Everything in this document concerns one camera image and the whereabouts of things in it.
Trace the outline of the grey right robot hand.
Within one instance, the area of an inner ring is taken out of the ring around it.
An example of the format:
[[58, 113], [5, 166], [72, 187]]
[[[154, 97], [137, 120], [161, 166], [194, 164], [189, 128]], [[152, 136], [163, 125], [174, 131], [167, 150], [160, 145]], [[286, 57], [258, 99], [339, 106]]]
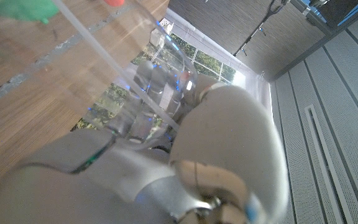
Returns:
[[272, 115], [244, 89], [142, 62], [133, 77], [179, 126], [154, 130], [130, 94], [102, 130], [77, 129], [0, 181], [0, 223], [275, 223], [287, 163]]

